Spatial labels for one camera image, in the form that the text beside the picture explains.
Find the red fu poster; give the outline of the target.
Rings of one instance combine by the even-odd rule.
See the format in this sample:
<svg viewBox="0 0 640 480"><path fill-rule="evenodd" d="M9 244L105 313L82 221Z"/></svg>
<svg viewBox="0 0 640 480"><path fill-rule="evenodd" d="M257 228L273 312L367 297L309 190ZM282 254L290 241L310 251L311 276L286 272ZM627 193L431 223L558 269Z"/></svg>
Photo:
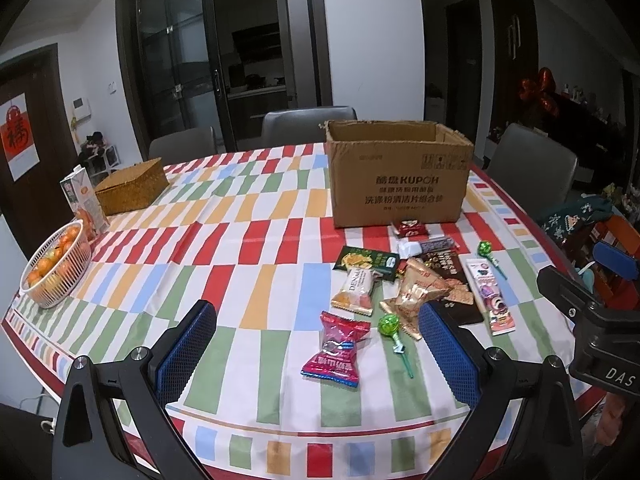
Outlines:
<svg viewBox="0 0 640 480"><path fill-rule="evenodd" d="M25 93L1 105L1 146L13 181L40 163Z"/></svg>

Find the brown cardboard box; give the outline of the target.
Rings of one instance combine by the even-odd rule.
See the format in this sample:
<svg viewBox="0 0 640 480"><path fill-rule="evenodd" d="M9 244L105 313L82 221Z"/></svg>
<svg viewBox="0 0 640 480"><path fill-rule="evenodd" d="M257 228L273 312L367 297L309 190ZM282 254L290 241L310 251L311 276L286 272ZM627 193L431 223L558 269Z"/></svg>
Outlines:
<svg viewBox="0 0 640 480"><path fill-rule="evenodd" d="M474 154L460 132L412 120L330 120L324 131L337 228L458 220Z"/></svg>

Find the dark green christmas cloth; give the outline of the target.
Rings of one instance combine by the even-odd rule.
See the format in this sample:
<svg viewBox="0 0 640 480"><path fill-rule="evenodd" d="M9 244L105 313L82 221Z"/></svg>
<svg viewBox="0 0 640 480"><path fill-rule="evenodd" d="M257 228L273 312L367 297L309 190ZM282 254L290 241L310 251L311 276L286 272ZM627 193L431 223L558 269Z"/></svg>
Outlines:
<svg viewBox="0 0 640 480"><path fill-rule="evenodd" d="M538 224L555 244L562 246L579 231L611 218L612 209L607 198L589 195L553 209Z"/></svg>

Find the dark chocolate bar packet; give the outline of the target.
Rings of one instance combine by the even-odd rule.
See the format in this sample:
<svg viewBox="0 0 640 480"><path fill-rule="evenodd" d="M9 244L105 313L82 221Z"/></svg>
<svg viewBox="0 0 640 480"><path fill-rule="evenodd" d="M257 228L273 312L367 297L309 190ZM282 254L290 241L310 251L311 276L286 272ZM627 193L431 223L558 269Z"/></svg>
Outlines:
<svg viewBox="0 0 640 480"><path fill-rule="evenodd" d="M458 253L453 249L427 252L424 262L449 286L448 295L439 300L458 325L471 325L484 321L475 296L470 289Z"/></svg>

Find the colourful striped tablecloth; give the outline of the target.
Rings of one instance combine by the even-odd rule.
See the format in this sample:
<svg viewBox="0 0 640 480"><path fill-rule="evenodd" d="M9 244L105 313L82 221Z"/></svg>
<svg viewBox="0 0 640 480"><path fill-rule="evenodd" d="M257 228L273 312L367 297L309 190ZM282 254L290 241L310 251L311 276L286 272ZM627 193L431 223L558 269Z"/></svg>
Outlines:
<svg viewBox="0 0 640 480"><path fill-rule="evenodd" d="M334 226L324 147L215 155L167 177L152 206L112 218L57 307L6 307L2 330L43 387L59 398L75 358L149 347L205 299L216 334L167 411L212 477L422 477L466 414L426 344L396 356L371 330L357 388L302 374L345 281L341 250L399 245L390 226Z"/></svg>

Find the grey chair left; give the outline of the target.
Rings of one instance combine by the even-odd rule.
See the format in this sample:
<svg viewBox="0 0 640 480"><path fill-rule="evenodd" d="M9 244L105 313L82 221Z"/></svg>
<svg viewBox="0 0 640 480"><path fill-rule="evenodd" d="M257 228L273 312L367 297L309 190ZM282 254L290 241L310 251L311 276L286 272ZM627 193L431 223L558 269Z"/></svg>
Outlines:
<svg viewBox="0 0 640 480"><path fill-rule="evenodd" d="M192 128L161 136L151 142L149 159L160 158L165 165L188 162L217 153L213 129Z"/></svg>

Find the white pink candy strip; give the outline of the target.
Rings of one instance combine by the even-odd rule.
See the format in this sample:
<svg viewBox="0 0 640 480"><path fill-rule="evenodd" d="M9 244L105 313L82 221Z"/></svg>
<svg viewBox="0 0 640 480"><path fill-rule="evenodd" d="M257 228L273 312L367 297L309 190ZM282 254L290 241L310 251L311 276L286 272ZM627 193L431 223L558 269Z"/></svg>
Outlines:
<svg viewBox="0 0 640 480"><path fill-rule="evenodd" d="M514 332L514 318L504 302L491 265L485 259L468 259L465 265L488 313L491 333L498 336Z"/></svg>

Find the grey chair right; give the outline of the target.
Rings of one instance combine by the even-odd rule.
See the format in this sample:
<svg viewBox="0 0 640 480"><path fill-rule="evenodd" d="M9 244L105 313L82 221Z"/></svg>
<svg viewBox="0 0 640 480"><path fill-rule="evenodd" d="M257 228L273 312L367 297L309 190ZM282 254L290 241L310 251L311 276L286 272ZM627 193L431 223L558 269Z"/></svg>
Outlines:
<svg viewBox="0 0 640 480"><path fill-rule="evenodd" d="M577 156L542 134L511 124L487 174L534 220L562 206L575 177Z"/></svg>

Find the juice carton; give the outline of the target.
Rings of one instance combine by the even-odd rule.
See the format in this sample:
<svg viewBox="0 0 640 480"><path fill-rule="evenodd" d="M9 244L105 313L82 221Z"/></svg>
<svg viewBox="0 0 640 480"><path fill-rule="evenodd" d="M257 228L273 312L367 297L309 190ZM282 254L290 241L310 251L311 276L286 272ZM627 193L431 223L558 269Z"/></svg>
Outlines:
<svg viewBox="0 0 640 480"><path fill-rule="evenodd" d="M95 240L108 230L108 221L96 197L87 170L75 166L60 182L74 216L84 222L88 240Z"/></svg>

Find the glass sliding door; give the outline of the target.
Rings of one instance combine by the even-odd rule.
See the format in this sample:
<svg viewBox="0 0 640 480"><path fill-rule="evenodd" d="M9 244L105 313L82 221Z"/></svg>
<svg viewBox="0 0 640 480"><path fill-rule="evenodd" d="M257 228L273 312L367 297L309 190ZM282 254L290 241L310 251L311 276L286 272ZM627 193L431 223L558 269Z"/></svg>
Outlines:
<svg viewBox="0 0 640 480"><path fill-rule="evenodd" d="M122 86L138 148L209 128L217 153L238 149L229 112L214 0L115 0Z"/></svg>

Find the red balloon decoration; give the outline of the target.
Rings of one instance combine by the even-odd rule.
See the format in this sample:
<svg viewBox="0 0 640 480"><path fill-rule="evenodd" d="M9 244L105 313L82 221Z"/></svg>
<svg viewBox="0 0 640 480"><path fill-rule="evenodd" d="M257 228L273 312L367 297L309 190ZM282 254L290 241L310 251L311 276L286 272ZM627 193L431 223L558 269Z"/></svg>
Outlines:
<svg viewBox="0 0 640 480"><path fill-rule="evenodd" d="M534 100L543 110L553 116L559 114L555 95L556 83L552 71L548 67L541 67L536 78L522 79L518 89L518 96L521 100Z"/></svg>

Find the white orange biscuit packet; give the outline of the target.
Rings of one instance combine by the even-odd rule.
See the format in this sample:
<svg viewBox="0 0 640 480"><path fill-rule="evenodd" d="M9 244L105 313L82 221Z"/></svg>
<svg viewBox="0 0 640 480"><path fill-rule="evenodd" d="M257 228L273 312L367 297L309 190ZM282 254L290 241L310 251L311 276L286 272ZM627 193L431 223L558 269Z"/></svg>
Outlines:
<svg viewBox="0 0 640 480"><path fill-rule="evenodd" d="M371 269L352 266L347 271L343 286L331 299L331 306L337 309L371 316L373 312L371 295L375 273Z"/></svg>

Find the white grey snack bar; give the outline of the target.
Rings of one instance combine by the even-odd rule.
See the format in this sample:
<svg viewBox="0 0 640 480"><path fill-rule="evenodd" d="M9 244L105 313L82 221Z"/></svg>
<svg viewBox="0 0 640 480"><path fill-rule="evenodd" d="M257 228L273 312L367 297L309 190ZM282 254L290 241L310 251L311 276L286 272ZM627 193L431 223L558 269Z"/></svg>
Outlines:
<svg viewBox="0 0 640 480"><path fill-rule="evenodd" d="M409 259L428 254L457 248L458 244L450 236L436 236L428 240L407 240L398 244L398 255L401 259Z"/></svg>

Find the green lollipop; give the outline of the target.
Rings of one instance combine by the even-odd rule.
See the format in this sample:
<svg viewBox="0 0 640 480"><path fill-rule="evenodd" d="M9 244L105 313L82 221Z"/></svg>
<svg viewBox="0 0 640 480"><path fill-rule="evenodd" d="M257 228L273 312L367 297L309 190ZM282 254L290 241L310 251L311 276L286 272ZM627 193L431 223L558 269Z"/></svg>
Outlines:
<svg viewBox="0 0 640 480"><path fill-rule="evenodd" d="M477 245L477 255L479 255L480 258L486 259L498 271L498 273L503 278L506 278L506 274L501 269L501 266L498 263L497 258L494 256L494 253L492 252L492 246L491 246L489 240L481 240L478 243L478 245Z"/></svg>
<svg viewBox="0 0 640 480"><path fill-rule="evenodd" d="M390 338L390 340L393 341L393 352L400 356L408 376L413 378L414 374L408 356L406 355L406 347L399 336L400 329L400 319L396 314L386 313L378 320L378 332L381 336Z"/></svg>

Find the white basket of oranges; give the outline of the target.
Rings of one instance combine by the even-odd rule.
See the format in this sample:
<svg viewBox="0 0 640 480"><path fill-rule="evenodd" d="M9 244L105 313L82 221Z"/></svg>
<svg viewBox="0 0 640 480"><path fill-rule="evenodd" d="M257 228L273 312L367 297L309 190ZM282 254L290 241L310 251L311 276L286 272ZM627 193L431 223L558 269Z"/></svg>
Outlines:
<svg viewBox="0 0 640 480"><path fill-rule="evenodd" d="M88 229L74 220L56 230L28 260L20 281L20 295L41 309L65 299L86 273L92 250Z"/></svg>

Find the green cracker packet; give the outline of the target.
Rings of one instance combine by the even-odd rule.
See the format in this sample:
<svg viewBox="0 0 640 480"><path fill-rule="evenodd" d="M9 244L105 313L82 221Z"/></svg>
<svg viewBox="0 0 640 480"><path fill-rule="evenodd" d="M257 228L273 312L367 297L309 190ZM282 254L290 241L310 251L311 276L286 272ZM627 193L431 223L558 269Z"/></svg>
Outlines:
<svg viewBox="0 0 640 480"><path fill-rule="evenodd" d="M384 281L392 282L397 278L400 263L398 254L344 246L334 263L334 270L347 271L351 268L368 269L377 273Z"/></svg>

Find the red snack packet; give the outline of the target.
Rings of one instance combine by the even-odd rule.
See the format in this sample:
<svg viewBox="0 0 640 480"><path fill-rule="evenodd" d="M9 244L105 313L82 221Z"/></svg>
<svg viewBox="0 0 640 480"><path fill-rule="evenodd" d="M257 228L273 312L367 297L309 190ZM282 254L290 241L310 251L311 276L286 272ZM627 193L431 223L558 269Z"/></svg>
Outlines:
<svg viewBox="0 0 640 480"><path fill-rule="evenodd" d="M395 221L392 223L392 228L399 238L428 235L427 226L416 219Z"/></svg>

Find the grey chair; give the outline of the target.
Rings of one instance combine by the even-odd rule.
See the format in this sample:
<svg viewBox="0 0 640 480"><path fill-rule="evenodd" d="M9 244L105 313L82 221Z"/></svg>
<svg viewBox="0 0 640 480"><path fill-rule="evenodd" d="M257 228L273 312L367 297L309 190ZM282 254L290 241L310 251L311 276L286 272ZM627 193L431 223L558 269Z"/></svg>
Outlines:
<svg viewBox="0 0 640 480"><path fill-rule="evenodd" d="M165 165L188 162L217 153L213 129L192 128L161 136L151 142L149 159L160 158Z"/></svg>
<svg viewBox="0 0 640 480"><path fill-rule="evenodd" d="M577 156L542 134L511 124L487 174L534 220L562 206L575 177Z"/></svg>
<svg viewBox="0 0 640 480"><path fill-rule="evenodd" d="M326 140L323 125L329 120L356 120L350 106L322 106L269 112L262 121L262 144L265 148L285 145L322 143Z"/></svg>

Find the gold brown snack packet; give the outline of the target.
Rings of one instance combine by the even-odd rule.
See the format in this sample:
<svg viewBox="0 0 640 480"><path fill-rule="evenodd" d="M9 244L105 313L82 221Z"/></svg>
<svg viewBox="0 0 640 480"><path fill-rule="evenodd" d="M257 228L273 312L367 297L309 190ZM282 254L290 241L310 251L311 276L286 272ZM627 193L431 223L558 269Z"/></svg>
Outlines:
<svg viewBox="0 0 640 480"><path fill-rule="evenodd" d="M430 301L440 304L439 300L447 296L448 292L450 286L423 260L410 258L402 274L397 296L381 300L380 307L385 314L396 314L402 330L414 340L420 340L420 307Z"/></svg>

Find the pink red candy bag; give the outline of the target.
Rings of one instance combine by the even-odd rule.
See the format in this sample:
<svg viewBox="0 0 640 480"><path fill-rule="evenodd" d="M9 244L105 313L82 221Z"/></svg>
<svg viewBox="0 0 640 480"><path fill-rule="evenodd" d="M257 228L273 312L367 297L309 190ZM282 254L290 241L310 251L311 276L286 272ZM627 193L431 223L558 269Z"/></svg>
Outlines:
<svg viewBox="0 0 640 480"><path fill-rule="evenodd" d="M300 374L357 388L357 344L370 332L371 324L326 311L320 314L320 322L323 328L320 350L304 364Z"/></svg>

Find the woven straw box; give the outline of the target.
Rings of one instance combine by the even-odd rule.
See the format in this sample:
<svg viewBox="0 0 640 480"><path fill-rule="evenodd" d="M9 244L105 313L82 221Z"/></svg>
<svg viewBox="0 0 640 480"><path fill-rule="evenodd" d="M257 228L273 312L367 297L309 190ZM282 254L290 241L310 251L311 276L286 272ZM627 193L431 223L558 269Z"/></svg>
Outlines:
<svg viewBox="0 0 640 480"><path fill-rule="evenodd" d="M104 214L122 214L149 207L168 187L160 158L140 162L110 174L94 192Z"/></svg>

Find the grey chair middle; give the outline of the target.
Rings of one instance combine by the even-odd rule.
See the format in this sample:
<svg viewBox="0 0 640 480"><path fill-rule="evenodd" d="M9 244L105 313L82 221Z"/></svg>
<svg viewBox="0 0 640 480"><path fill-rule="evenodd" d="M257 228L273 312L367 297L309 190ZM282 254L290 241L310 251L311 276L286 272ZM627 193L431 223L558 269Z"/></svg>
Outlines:
<svg viewBox="0 0 640 480"><path fill-rule="evenodd" d="M322 143L326 140L323 125L329 120L356 120L350 106L322 106L269 112L262 121L262 144L265 148L285 145Z"/></svg>

